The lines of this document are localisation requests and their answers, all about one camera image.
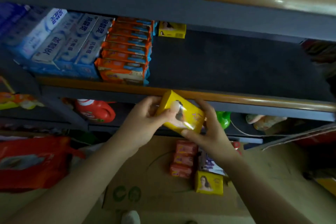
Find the red bottle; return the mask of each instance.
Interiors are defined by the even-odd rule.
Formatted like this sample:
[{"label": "red bottle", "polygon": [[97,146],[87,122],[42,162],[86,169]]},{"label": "red bottle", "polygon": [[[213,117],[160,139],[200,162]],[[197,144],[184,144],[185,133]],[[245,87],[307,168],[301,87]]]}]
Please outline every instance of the red bottle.
[{"label": "red bottle", "polygon": [[104,101],[77,99],[76,109],[89,120],[108,123],[114,120],[116,114],[112,107]]}]

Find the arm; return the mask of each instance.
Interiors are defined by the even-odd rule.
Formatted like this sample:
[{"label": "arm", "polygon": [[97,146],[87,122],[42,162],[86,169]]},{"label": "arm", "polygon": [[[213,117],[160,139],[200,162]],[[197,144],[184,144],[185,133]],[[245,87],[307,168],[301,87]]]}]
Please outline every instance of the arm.
[{"label": "arm", "polygon": [[123,163],[176,115],[166,110],[152,117],[154,105],[160,100],[160,97],[148,97],[137,104],[120,129],[97,152],[7,223],[82,223]]},{"label": "arm", "polygon": [[257,224],[311,224],[304,215],[253,173],[231,145],[217,121],[213,107],[204,101],[197,102],[207,117],[207,134],[202,136],[191,130],[183,130],[182,135],[201,146],[225,170],[254,221]]}]

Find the green plastic container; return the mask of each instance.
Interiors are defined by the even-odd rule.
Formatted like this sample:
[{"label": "green plastic container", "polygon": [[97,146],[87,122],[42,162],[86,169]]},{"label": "green plastic container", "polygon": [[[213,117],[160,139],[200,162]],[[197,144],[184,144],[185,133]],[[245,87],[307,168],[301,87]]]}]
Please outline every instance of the green plastic container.
[{"label": "green plastic container", "polygon": [[216,111],[217,120],[219,121],[223,129],[226,129],[231,123],[230,114],[231,112]]}]

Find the yellow box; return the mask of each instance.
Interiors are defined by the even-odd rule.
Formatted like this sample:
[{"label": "yellow box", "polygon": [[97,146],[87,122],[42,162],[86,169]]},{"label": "yellow box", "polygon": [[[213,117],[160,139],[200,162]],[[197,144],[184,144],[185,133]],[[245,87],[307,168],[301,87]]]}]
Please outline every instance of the yellow box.
[{"label": "yellow box", "polygon": [[190,129],[194,130],[196,133],[200,133],[205,119],[204,112],[172,90],[167,91],[163,95],[156,115],[159,115],[164,110],[169,109],[171,103],[174,101],[179,103],[179,112],[175,116],[174,120],[166,122],[164,126],[176,131],[179,134],[181,134],[183,129]]},{"label": "yellow box", "polygon": [[160,21],[159,36],[183,38],[186,36],[187,25],[174,22]]},{"label": "yellow box", "polygon": [[223,195],[223,176],[197,171],[195,175],[197,193]]}]

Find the stack of orange packages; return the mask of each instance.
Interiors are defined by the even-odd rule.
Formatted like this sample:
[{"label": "stack of orange packages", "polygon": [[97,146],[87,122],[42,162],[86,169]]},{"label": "stack of orange packages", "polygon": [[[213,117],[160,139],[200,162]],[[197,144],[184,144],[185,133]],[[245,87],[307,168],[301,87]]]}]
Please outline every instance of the stack of orange packages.
[{"label": "stack of orange packages", "polygon": [[104,81],[146,85],[155,22],[119,17],[101,45],[101,58],[95,61]]},{"label": "stack of orange packages", "polygon": [[170,174],[172,176],[190,178],[197,152],[198,147],[195,143],[184,140],[176,141],[176,152],[174,161],[170,165]]}]

